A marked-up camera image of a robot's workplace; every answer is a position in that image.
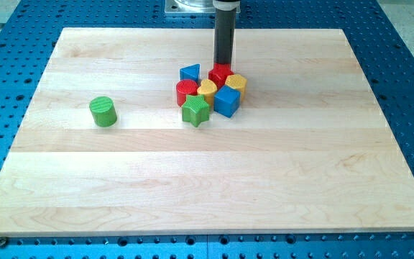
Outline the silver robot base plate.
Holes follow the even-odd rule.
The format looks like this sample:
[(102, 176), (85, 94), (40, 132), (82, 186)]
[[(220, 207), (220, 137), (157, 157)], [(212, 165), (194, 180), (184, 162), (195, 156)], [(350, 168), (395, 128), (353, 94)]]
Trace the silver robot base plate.
[(239, 10), (240, 0), (165, 0), (166, 14), (213, 14)]

